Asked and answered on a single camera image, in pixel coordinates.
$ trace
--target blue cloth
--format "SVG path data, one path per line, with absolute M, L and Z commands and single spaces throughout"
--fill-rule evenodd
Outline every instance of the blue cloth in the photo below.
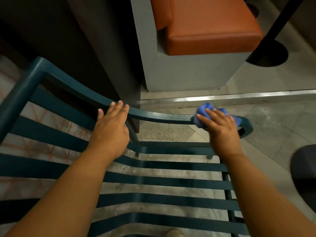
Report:
M 205 109 L 213 110 L 214 107 L 212 106 L 211 103 L 206 102 L 206 103 L 204 103 L 203 105 L 201 105 L 201 106 L 197 109 L 195 115 L 192 117 L 193 123 L 194 123 L 197 127 L 203 128 L 203 129 L 205 129 L 206 126 L 205 126 L 202 122 L 200 122 L 200 121 L 198 120 L 198 118 L 196 117 L 196 115 L 197 115 L 197 114 L 200 114 L 200 115 L 202 115 L 202 116 L 207 117 L 208 119 L 211 119 L 211 118 L 209 117 L 209 115 L 206 113 Z M 225 114 L 228 114 L 228 112 L 227 112 L 224 108 L 219 108 L 218 110 L 221 111 L 221 112 L 223 112 L 223 113 L 225 113 Z M 238 117 L 235 116 L 235 115 L 232 115 L 232 117 L 233 117 L 234 120 L 235 120 L 236 126 L 240 126 L 240 124 L 241 124 L 241 119 L 238 118 Z

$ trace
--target hand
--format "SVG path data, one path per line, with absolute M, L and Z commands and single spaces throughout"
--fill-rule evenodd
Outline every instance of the hand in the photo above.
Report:
M 106 115 L 99 109 L 87 150 L 96 151 L 111 162 L 119 158 L 130 140 L 129 131 L 125 125 L 129 109 L 128 105 L 123 107 L 122 101 L 117 104 L 112 102 Z
M 216 109 L 205 111 L 212 120 L 202 115 L 197 115 L 197 118 L 207 126 L 214 152 L 223 161 L 233 156 L 244 155 L 234 118 Z

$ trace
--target shoe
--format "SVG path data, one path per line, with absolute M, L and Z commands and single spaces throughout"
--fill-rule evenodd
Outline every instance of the shoe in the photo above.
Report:
M 167 233 L 166 237 L 185 237 L 185 235 L 181 231 L 173 229 Z

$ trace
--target left hand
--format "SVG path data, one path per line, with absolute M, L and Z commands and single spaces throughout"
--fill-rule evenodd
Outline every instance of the left hand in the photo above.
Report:
M 112 102 L 106 115 L 102 109 L 99 109 L 87 150 L 97 151 L 111 162 L 119 158 L 130 140 L 129 131 L 125 125 L 128 110 L 129 106 L 123 106 L 122 101 L 117 104 Z

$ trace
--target dark wall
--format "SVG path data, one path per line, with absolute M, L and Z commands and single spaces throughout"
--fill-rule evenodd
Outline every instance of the dark wall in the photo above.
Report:
M 111 25 L 115 25 L 114 21 L 109 20 Z M 28 61 L 42 56 L 101 95 L 139 107 L 140 85 L 132 74 L 122 43 L 118 41 L 115 47 L 111 43 L 104 44 L 112 48 L 103 49 L 103 55 L 120 63 L 105 70 L 66 0 L 0 0 L 0 36 L 8 47 L 13 47 Z M 112 38 L 115 41 L 117 37 L 112 35 Z M 86 112 L 95 117 L 96 107 L 90 106 Z M 138 128 L 137 122 L 132 125 Z
M 271 0 L 282 10 L 288 0 Z M 291 23 L 316 50 L 316 0 L 304 0 L 291 18 Z

